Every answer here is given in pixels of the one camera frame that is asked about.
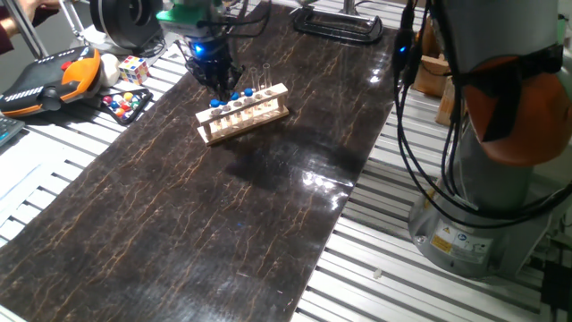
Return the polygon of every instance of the white ball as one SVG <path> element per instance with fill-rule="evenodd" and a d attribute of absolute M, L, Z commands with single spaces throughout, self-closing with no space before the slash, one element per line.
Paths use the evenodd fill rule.
<path fill-rule="evenodd" d="M 119 60 L 114 55 L 104 54 L 101 56 L 101 63 L 101 85 L 110 88 L 119 80 Z"/>

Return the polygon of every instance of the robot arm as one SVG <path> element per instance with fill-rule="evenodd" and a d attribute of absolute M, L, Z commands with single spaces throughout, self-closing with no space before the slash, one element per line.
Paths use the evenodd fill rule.
<path fill-rule="evenodd" d="M 231 54 L 233 26 L 256 23 L 226 17 L 220 0 L 171 0 L 172 8 L 156 15 L 162 28 L 180 34 L 190 48 L 186 67 L 197 81 L 207 86 L 222 101 L 229 100 L 244 71 Z M 246 5 L 239 15 L 244 16 Z"/>

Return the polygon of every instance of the black cable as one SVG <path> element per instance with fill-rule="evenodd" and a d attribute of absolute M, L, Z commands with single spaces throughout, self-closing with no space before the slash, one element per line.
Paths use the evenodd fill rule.
<path fill-rule="evenodd" d="M 441 178 L 443 181 L 443 185 L 445 186 L 445 189 L 447 189 L 447 191 L 450 194 L 453 194 L 453 189 L 450 188 L 449 181 L 446 179 L 447 174 L 445 173 L 445 169 L 447 168 L 447 152 L 450 145 L 450 138 L 453 134 L 454 129 L 455 129 L 455 124 L 451 123 L 449 125 L 449 130 L 447 131 L 447 139 L 445 139 L 445 146 L 443 147 L 443 152 L 441 155 Z"/>
<path fill-rule="evenodd" d="M 270 13 L 272 11 L 272 0 L 268 0 L 268 9 L 266 10 L 265 14 L 260 17 L 259 21 L 264 20 L 263 24 L 262 24 L 262 28 L 256 33 L 256 34 L 232 34 L 232 33 L 227 33 L 226 37 L 229 38 L 256 38 L 260 35 L 262 35 L 263 32 L 265 32 L 266 29 L 266 25 L 268 25 L 268 21 L 270 21 Z"/>
<path fill-rule="evenodd" d="M 403 89 L 403 99 L 401 100 L 401 104 L 399 104 L 399 89 L 397 88 L 397 82 L 395 82 L 394 88 L 395 88 L 395 91 L 397 93 L 396 94 L 396 103 L 398 103 L 398 104 L 396 106 L 399 106 L 399 108 L 396 108 L 396 109 L 398 110 L 397 111 L 397 116 L 398 116 L 398 143 L 399 143 L 399 147 L 400 147 L 401 157 L 403 158 L 403 162 L 405 163 L 405 167 L 408 169 L 408 172 L 411 175 L 411 179 L 413 180 L 414 184 L 419 189 L 419 191 L 421 191 L 421 193 L 424 195 L 425 199 L 427 199 L 429 201 L 429 203 L 431 203 L 431 205 L 435 209 L 437 209 L 437 211 L 439 211 L 444 217 L 446 217 L 447 219 L 449 219 L 450 221 L 452 221 L 454 223 L 464 225 L 464 226 L 470 227 L 470 228 L 479 228 L 479 229 L 498 229 L 498 228 L 503 228 L 503 227 L 509 227 L 512 225 L 518 225 L 518 224 L 524 223 L 525 221 L 528 221 L 528 220 L 533 219 L 535 217 L 535 216 L 523 216 L 519 219 L 516 219 L 514 221 L 509 221 L 509 222 L 503 223 L 503 224 L 475 225 L 475 224 L 470 224 L 470 223 L 464 222 L 462 220 L 458 220 L 454 216 L 449 215 L 441 207 L 439 207 L 439 205 L 437 205 L 437 203 L 433 200 L 432 196 L 429 196 L 427 191 L 421 186 L 421 183 L 419 183 L 419 180 L 416 178 L 416 175 L 413 172 L 413 170 L 411 169 L 411 165 L 409 164 L 409 161 L 406 158 L 406 154 L 405 154 L 405 151 L 403 150 L 403 146 L 407 145 L 407 143 L 406 143 L 407 140 L 405 139 L 403 127 L 402 127 L 402 125 L 400 126 L 400 124 L 401 124 L 402 117 L 403 117 L 403 110 L 405 107 L 405 97 L 407 95 L 408 88 L 405 87 Z"/>
<path fill-rule="evenodd" d="M 425 8 L 425 15 L 427 14 L 428 8 L 429 8 L 429 4 L 427 4 L 427 7 Z M 425 29 L 425 19 L 422 23 L 422 31 L 424 29 Z M 429 176 L 426 174 L 426 172 L 423 170 L 421 165 L 416 160 L 413 152 L 411 151 L 411 148 L 408 145 L 407 138 L 405 137 L 405 132 L 403 131 L 402 115 L 403 115 L 403 110 L 404 110 L 404 106 L 405 106 L 405 99 L 407 96 L 407 90 L 408 90 L 408 86 L 410 85 L 410 82 L 404 81 L 404 83 L 405 83 L 404 94 L 403 94 L 402 102 L 400 104 L 400 102 L 399 102 L 399 88 L 398 88 L 399 74 L 400 74 L 400 71 L 394 69 L 395 103 L 396 103 L 396 109 L 397 109 L 397 114 L 398 114 L 398 142 L 400 144 L 401 156 L 404 160 L 404 163 L 406 165 L 406 168 L 408 169 L 409 174 L 411 175 L 412 179 L 416 183 L 417 188 L 420 191 L 422 191 L 423 194 L 425 195 L 425 197 L 433 204 L 433 206 L 437 210 L 439 210 L 444 216 L 449 218 L 449 220 L 457 222 L 457 223 L 462 224 L 462 225 L 473 226 L 475 228 L 501 228 L 504 226 L 516 225 L 516 224 L 522 223 L 526 220 L 532 219 L 535 216 L 544 215 L 545 212 L 552 210 L 556 205 L 558 205 L 559 203 L 564 201 L 564 199 L 566 199 L 572 193 L 572 183 L 570 183 L 565 189 L 563 189 L 561 191 L 558 191 L 558 192 L 556 192 L 550 196 L 540 198 L 540 199 L 538 199 L 538 200 L 536 200 L 536 201 L 534 201 L 534 202 L 532 202 L 526 206 L 523 206 L 521 209 L 518 209 L 516 211 L 509 211 L 509 212 L 505 212 L 505 211 L 486 211 L 486 212 L 483 212 L 483 211 L 479 211 L 479 210 L 475 210 L 473 208 L 470 208 L 464 204 L 460 204 L 456 200 L 452 199 L 450 196 L 448 196 L 446 193 L 444 193 L 437 185 L 435 185 L 433 180 L 431 180 L 431 178 L 429 178 Z M 459 99 L 457 100 L 457 106 L 460 106 Z M 458 121 L 458 123 L 460 123 L 460 117 L 456 116 L 455 119 Z M 514 220 L 514 221 L 510 221 L 508 223 L 499 224 L 499 225 L 471 225 L 469 223 L 464 223 L 464 222 L 459 221 L 458 219 L 450 216 L 449 214 L 447 214 L 445 211 L 443 211 L 441 208 L 439 208 L 434 203 L 433 199 L 428 196 L 426 191 L 419 184 L 419 182 L 415 176 L 415 173 L 413 172 L 413 170 L 411 169 L 411 166 L 408 163 L 407 155 L 406 155 L 405 151 L 403 150 L 403 147 L 405 147 L 405 149 L 407 150 L 409 157 L 411 158 L 411 160 L 415 164 L 419 173 L 424 177 L 424 179 L 432 186 L 432 188 L 436 192 L 438 192 L 444 199 L 446 199 L 448 202 L 453 204 L 455 207 L 460 208 L 460 209 L 462 209 L 468 213 L 471 213 L 473 215 L 482 216 L 482 217 L 489 218 L 489 219 L 496 219 L 495 217 L 508 216 L 508 215 L 511 215 L 511 216 L 522 215 L 522 216 L 520 218 Z"/>
<path fill-rule="evenodd" d="M 447 77 L 447 76 L 451 76 L 452 73 L 450 72 L 444 72 L 442 74 L 439 74 L 437 72 L 434 72 L 432 70 L 430 70 L 429 68 L 427 68 L 427 66 L 425 65 L 425 63 L 422 61 L 421 62 L 421 67 L 423 67 L 424 70 L 426 70 L 427 72 L 429 72 L 430 74 L 432 74 L 433 76 L 438 76 L 438 77 Z"/>
<path fill-rule="evenodd" d="M 361 5 L 361 4 L 377 4 L 377 2 L 376 2 L 376 1 L 371 1 L 371 0 L 360 1 L 360 2 L 358 2 L 357 4 L 354 4 L 354 9 L 355 9 L 357 6 Z"/>
<path fill-rule="evenodd" d="M 270 9 L 272 7 L 272 1 L 268 1 L 268 10 L 262 17 L 254 19 L 253 21 L 224 21 L 224 22 L 217 22 L 217 21 L 199 21 L 197 22 L 197 27 L 201 28 L 203 26 L 227 26 L 227 27 L 234 27 L 234 26 L 246 26 L 249 24 L 256 24 L 264 19 L 267 19 L 267 16 L 270 16 Z"/>
<path fill-rule="evenodd" d="M 455 105 L 453 106 L 453 111 L 451 114 L 451 124 L 454 124 L 455 126 L 455 136 L 453 138 L 453 144 L 452 147 L 450 149 L 450 157 L 449 157 L 449 180 L 450 180 L 450 186 L 453 189 L 453 192 L 455 194 L 457 194 L 458 196 L 460 196 L 460 193 L 458 193 L 458 189 L 457 189 L 457 184 L 455 183 L 455 173 L 453 171 L 453 166 L 455 163 L 455 155 L 457 152 L 457 145 L 458 145 L 458 141 L 460 140 L 460 132 L 461 132 L 461 109 L 462 107 L 462 101 L 461 101 L 461 88 L 458 86 L 455 86 Z"/>

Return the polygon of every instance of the wooden block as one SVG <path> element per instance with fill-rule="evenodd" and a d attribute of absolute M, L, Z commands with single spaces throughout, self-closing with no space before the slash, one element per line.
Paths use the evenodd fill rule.
<path fill-rule="evenodd" d="M 437 116 L 435 116 L 435 121 L 441 125 L 450 126 L 450 114 L 453 112 L 454 107 L 455 107 L 455 86 L 453 85 L 453 79 L 451 77 L 447 77 L 445 90 L 443 91 L 443 97 L 441 98 L 441 103 L 439 104 L 439 111 L 437 111 Z M 463 103 L 462 108 L 466 113 L 467 102 Z"/>
<path fill-rule="evenodd" d="M 226 140 L 260 125 L 289 114 L 284 105 L 288 89 L 283 84 L 274 85 L 253 94 L 241 97 L 227 105 L 220 114 L 212 114 L 213 108 L 196 113 L 202 126 L 198 132 L 207 146 Z"/>
<path fill-rule="evenodd" d="M 449 71 L 447 61 L 424 55 L 412 88 L 427 95 L 442 97 L 447 77 L 438 75 Z"/>
<path fill-rule="evenodd" d="M 430 57 L 437 57 L 441 53 L 441 48 L 439 43 L 437 43 L 437 37 L 435 36 L 435 31 L 433 29 L 433 20 L 431 17 L 427 17 L 425 23 L 425 32 L 423 33 L 423 55 Z"/>

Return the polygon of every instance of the hand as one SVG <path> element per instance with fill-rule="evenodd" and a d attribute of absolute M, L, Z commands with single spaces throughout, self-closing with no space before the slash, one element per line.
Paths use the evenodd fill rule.
<path fill-rule="evenodd" d="M 36 13 L 36 8 L 40 5 L 38 0 L 19 0 L 20 6 L 28 16 L 30 21 L 34 21 L 34 14 Z"/>
<path fill-rule="evenodd" d="M 39 7 L 42 9 L 59 9 L 60 2 L 58 0 L 39 0 Z"/>

